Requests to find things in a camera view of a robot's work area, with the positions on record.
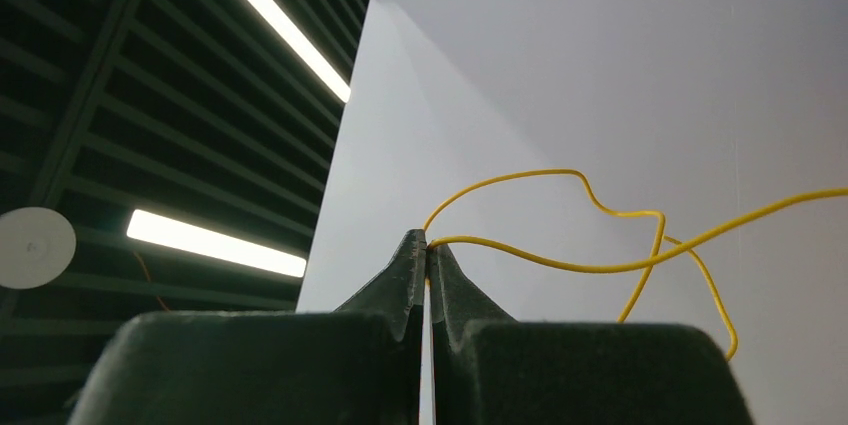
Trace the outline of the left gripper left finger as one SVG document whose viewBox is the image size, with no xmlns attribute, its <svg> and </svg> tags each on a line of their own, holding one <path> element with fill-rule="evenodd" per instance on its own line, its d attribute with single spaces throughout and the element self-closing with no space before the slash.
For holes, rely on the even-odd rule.
<svg viewBox="0 0 848 425">
<path fill-rule="evenodd" d="M 331 312 L 172 311 L 123 324 L 73 424 L 415 424 L 424 233 Z"/>
</svg>

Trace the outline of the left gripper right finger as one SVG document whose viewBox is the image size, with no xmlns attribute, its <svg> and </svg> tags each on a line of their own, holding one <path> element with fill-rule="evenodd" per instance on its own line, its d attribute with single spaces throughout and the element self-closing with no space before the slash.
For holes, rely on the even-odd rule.
<svg viewBox="0 0 848 425">
<path fill-rule="evenodd" d="M 427 254 L 439 424 L 748 424 L 729 365 L 679 324 L 524 322 Z"/>
</svg>

